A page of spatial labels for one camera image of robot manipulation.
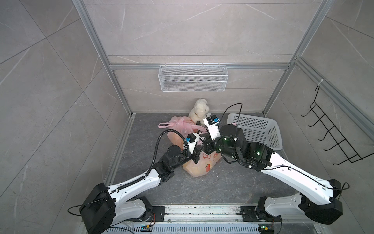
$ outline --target white plastic basket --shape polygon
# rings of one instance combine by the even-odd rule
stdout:
[[[236,123],[239,114],[231,113],[227,124]],[[238,127],[243,129],[249,142],[260,142],[274,150],[281,150],[282,137],[278,124],[273,119],[240,114]]]
[[[163,92],[225,91],[226,66],[160,66],[159,81]]]

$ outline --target white cable tie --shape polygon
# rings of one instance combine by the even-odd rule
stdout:
[[[319,86],[321,84],[322,81],[324,81],[325,79],[321,79],[321,81],[317,84],[317,86]]]

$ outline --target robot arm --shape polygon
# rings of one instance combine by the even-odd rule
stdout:
[[[211,134],[205,141],[205,153],[220,152],[240,165],[271,175],[299,191],[289,197],[261,197],[256,208],[259,218],[305,214],[318,223],[331,224],[343,214],[342,203],[336,199],[343,190],[339,181],[320,179],[283,159],[271,148],[247,142],[243,130],[233,124],[219,128],[215,115],[204,122]]]
[[[173,145],[154,163],[158,142],[164,133],[173,131],[184,139],[175,130],[165,130],[156,142],[147,172],[109,187],[103,183],[95,186],[79,209],[88,233],[102,233],[109,226],[130,218],[146,220],[152,211],[151,204],[145,197],[134,197],[167,182],[174,175],[174,169],[189,160],[198,163],[201,150],[207,154],[220,152],[223,157],[231,157],[240,165],[271,175],[299,191],[288,197],[261,197],[255,209],[258,219],[270,221],[279,215],[305,214],[316,222],[331,224],[343,214],[342,203],[336,199],[343,190],[339,181],[320,179],[283,159],[271,148],[247,142],[243,130],[233,124],[219,128],[220,120],[215,115],[204,119],[204,123],[209,133],[189,134],[182,151]],[[197,146],[199,139],[204,144]]]

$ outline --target white plush bunny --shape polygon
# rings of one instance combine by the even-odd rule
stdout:
[[[210,113],[208,113],[209,106],[206,105],[207,103],[208,101],[205,99],[197,100],[188,117],[192,119],[193,122],[200,122],[200,124],[204,126],[203,119],[211,115]]]

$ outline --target plastic bag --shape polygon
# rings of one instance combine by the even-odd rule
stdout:
[[[172,117],[170,122],[168,123],[159,123],[159,128],[167,128],[174,129],[180,132],[184,138],[187,137],[188,134],[194,133],[194,130],[200,130],[203,133],[206,133],[206,128],[203,126],[195,125],[195,123],[188,118],[187,116],[182,117]],[[183,150],[183,140],[178,136],[176,133],[168,133],[168,138],[174,144],[179,146]]]
[[[216,151],[209,155],[201,151],[199,162],[195,164],[190,160],[183,164],[183,169],[193,177],[203,176],[214,167],[221,157],[221,153],[217,153]]]

